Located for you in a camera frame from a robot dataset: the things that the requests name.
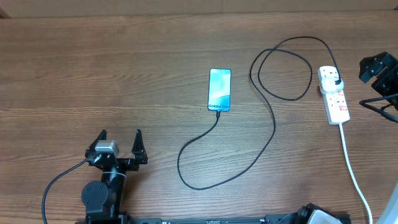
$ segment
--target table surface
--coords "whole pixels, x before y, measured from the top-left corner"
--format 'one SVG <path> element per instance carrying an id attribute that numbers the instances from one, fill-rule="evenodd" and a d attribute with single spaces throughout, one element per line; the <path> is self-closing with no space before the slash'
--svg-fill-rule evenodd
<path id="1" fill-rule="evenodd" d="M 396 21 L 396 11 L 0 20 L 0 223 L 42 223 L 47 184 L 80 162 L 102 129 L 131 157 L 137 128 L 149 161 L 127 177 L 123 210 L 134 217 L 261 217 L 312 202 L 366 223 L 318 89 L 316 70 L 332 61 L 315 40 L 282 46 L 310 61 L 314 79 L 298 101 L 266 93 L 277 131 L 256 164 L 210 190 L 191 190 L 178 177 L 180 148 L 215 122 L 206 108 L 210 68 L 232 70 L 231 111 L 186 149 L 182 174 L 205 187 L 254 160 L 272 120 L 249 67 L 262 49 L 298 35 L 323 39 L 335 55 L 351 115 L 348 153 L 377 220 L 398 180 L 397 125 L 358 105 L 378 97 L 359 80 L 359 61 L 398 56 Z M 310 77 L 304 62 L 278 52 L 262 71 L 265 86 L 284 97 L 299 96 Z M 100 176 L 84 165 L 57 181 L 47 196 L 49 223 L 82 220 L 81 190 Z"/>

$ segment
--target phone screen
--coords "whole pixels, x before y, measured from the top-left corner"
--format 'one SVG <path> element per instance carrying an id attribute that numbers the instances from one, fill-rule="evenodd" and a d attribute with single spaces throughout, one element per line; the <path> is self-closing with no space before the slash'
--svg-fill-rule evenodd
<path id="1" fill-rule="evenodd" d="M 211 111 L 229 111 L 231 96 L 231 70 L 210 69 L 208 109 Z"/>

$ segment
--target white power strip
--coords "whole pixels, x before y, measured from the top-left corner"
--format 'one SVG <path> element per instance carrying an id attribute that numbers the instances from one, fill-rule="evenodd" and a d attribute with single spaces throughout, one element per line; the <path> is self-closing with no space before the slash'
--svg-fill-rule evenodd
<path id="1" fill-rule="evenodd" d="M 319 87 L 325 102 L 326 115 L 329 124 L 340 124 L 349 120 L 347 102 L 344 95 L 344 83 L 335 84 L 338 80 L 337 70 L 332 66 L 322 66 L 318 69 Z"/>
<path id="2" fill-rule="evenodd" d="M 368 212 L 369 224 L 373 224 L 372 212 L 369 208 L 368 202 L 363 196 L 361 189 L 359 189 L 356 182 L 351 164 L 349 163 L 346 140 L 344 137 L 343 123 L 349 120 L 349 113 L 347 108 L 346 98 L 344 96 L 343 88 L 344 82 L 336 85 L 338 80 L 337 69 L 332 66 L 322 66 L 318 69 L 319 87 L 325 102 L 326 114 L 328 116 L 329 124 L 338 124 L 341 134 L 341 143 L 343 144 L 344 157 L 346 159 L 348 172 L 353 180 L 356 191 L 361 197 L 366 211 Z"/>

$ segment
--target charging cable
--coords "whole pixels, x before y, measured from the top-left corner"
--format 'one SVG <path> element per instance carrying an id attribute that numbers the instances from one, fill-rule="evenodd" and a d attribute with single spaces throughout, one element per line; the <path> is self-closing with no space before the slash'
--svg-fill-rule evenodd
<path id="1" fill-rule="evenodd" d="M 371 209 L 369 208 L 368 202 L 366 201 L 365 197 L 363 196 L 361 189 L 359 189 L 358 183 L 356 182 L 353 170 L 351 168 L 351 164 L 349 163 L 347 147 L 346 147 L 346 139 L 344 137 L 344 131 L 343 131 L 343 124 L 339 123 L 338 127 L 340 128 L 341 143 L 343 144 L 344 157 L 346 158 L 346 163 L 347 163 L 347 168 L 348 168 L 349 174 L 351 175 L 351 178 L 353 180 L 356 191 L 358 192 L 359 196 L 361 197 L 361 199 L 363 201 L 363 204 L 366 207 L 366 211 L 368 212 L 368 217 L 369 217 L 369 224 L 373 224 Z"/>
<path id="2" fill-rule="evenodd" d="M 332 52 L 331 52 L 329 46 L 328 46 L 323 40 L 319 39 L 318 37 L 310 37 L 310 36 L 291 37 L 291 38 L 288 38 L 288 39 L 286 39 L 286 40 L 283 40 L 282 42 L 280 42 L 279 44 L 277 44 L 273 49 L 265 49 L 265 50 L 263 50 L 263 51 L 260 52 L 259 55 L 254 59 L 252 65 L 251 65 L 251 67 L 250 67 L 249 79 L 250 79 L 250 82 L 251 82 L 251 83 L 253 84 L 253 86 L 255 87 L 255 89 L 259 92 L 259 94 L 262 96 L 262 98 L 264 99 L 264 101 L 267 103 L 267 106 L 268 106 L 268 108 L 269 108 L 269 112 L 271 113 L 272 122 L 273 122 L 273 124 L 274 124 L 274 125 L 273 125 L 273 128 L 274 128 L 274 129 L 273 129 L 273 131 L 272 131 L 271 136 L 269 137 L 269 139 L 268 139 L 266 145 L 261 149 L 260 153 L 259 153 L 259 154 L 257 155 L 257 157 L 253 160 L 253 162 L 252 162 L 246 169 L 244 169 L 243 171 L 241 171 L 241 172 L 238 173 L 237 175 L 235 175 L 235 176 L 229 178 L 228 180 L 222 181 L 222 182 L 220 182 L 220 183 L 218 183 L 218 184 L 211 185 L 211 186 L 209 186 L 209 187 L 203 187 L 203 188 L 192 187 L 191 185 L 187 184 L 187 183 L 184 181 L 184 179 L 183 179 L 183 177 L 182 177 L 182 175 L 181 175 L 181 172 L 180 172 L 180 157 L 181 157 L 181 153 L 184 151 L 184 149 L 185 149 L 189 144 L 191 144 L 191 143 L 195 142 L 196 140 L 202 138 L 203 136 L 205 136 L 206 134 L 208 134 L 211 130 L 213 130 L 213 128 L 217 125 L 218 120 L 219 120 L 219 118 L 220 118 L 220 113 L 221 113 L 221 112 L 220 112 L 220 111 L 217 111 L 217 114 L 216 114 L 216 122 L 215 122 L 215 124 L 214 124 L 208 131 L 206 131 L 205 133 L 203 133 L 202 135 L 200 135 L 200 136 L 198 136 L 198 137 L 196 137 L 196 138 L 194 138 L 194 139 L 191 139 L 191 140 L 189 140 L 189 142 L 185 143 L 184 146 L 181 148 L 180 153 L 178 154 L 178 158 L 177 158 L 177 170 L 178 170 L 178 174 L 179 174 L 179 176 L 180 176 L 181 181 L 182 181 L 187 187 L 189 187 L 189 188 L 191 188 L 191 189 L 193 189 L 193 190 L 206 190 L 206 189 L 210 189 L 210 188 L 219 186 L 219 185 L 221 185 L 221 184 L 225 184 L 225 183 L 227 183 L 227 182 L 229 182 L 229 181 L 231 181 L 231 180 L 234 180 L 235 178 L 237 178 L 237 177 L 239 177 L 240 175 L 242 175 L 242 174 L 244 174 L 245 172 L 247 172 L 247 171 L 257 162 L 257 160 L 260 158 L 261 154 L 266 150 L 267 146 L 269 145 L 269 143 L 271 142 L 272 138 L 274 137 L 275 132 L 276 132 L 276 120 L 275 120 L 274 111 L 272 110 L 272 106 L 271 106 L 271 104 L 268 102 L 268 99 L 266 98 L 266 96 L 261 92 L 261 90 L 259 89 L 259 87 L 254 83 L 254 81 L 253 81 L 253 79 L 252 79 L 252 70 L 253 70 L 253 66 L 254 66 L 254 64 L 257 62 L 258 58 L 259 58 L 263 53 L 268 52 L 267 55 L 266 55 L 266 56 L 264 57 L 264 59 L 262 60 L 261 65 L 260 65 L 259 70 L 258 70 L 258 73 L 257 73 L 257 79 L 258 79 L 259 84 L 260 84 L 260 86 L 261 86 L 261 88 L 262 88 L 263 90 L 265 90 L 265 91 L 268 92 L 270 95 L 272 95 L 272 96 L 274 96 L 274 97 L 276 97 L 276 98 L 278 98 L 278 99 L 287 100 L 287 101 L 299 100 L 299 99 L 301 99 L 301 98 L 307 93 L 308 89 L 310 88 L 311 82 L 312 82 L 312 67 L 311 67 L 311 65 L 310 65 L 310 62 L 308 62 L 307 59 L 305 59 L 304 57 L 302 57 L 301 55 L 299 55 L 299 54 L 297 54 L 297 53 L 295 53 L 295 52 L 292 52 L 292 51 L 289 51 L 289 50 L 284 50 L 284 49 L 278 49 L 278 47 L 281 46 L 283 43 L 285 43 L 286 41 L 289 41 L 289 40 L 293 40 L 293 39 L 315 39 L 315 40 L 318 40 L 318 41 L 320 41 L 321 43 L 323 43 L 323 45 L 328 49 L 329 54 L 330 54 L 330 56 L 331 56 L 331 59 L 332 59 L 334 65 L 335 65 L 335 68 L 336 68 L 336 73 L 337 73 L 337 75 L 338 75 L 338 80 L 335 81 L 335 85 L 340 85 L 340 83 L 341 83 L 341 76 L 340 76 L 340 72 L 339 72 L 338 67 L 337 67 L 337 64 L 336 64 L 336 60 L 335 60 L 335 58 L 334 58 L 334 56 L 333 56 L 333 54 L 332 54 Z M 269 91 L 269 90 L 262 84 L 261 79 L 260 79 L 261 68 L 262 68 L 264 62 L 267 60 L 268 56 L 269 56 L 271 53 L 275 52 L 275 51 L 284 52 L 284 53 L 288 53 L 288 54 L 294 55 L 294 56 L 296 56 L 296 57 L 302 59 L 302 60 L 308 65 L 308 67 L 310 68 L 310 81 L 308 82 L 308 85 L 307 85 L 305 91 L 304 91 L 299 97 L 296 97 L 296 98 L 284 98 L 284 97 L 278 96 L 278 95 L 272 93 L 271 91 Z"/>

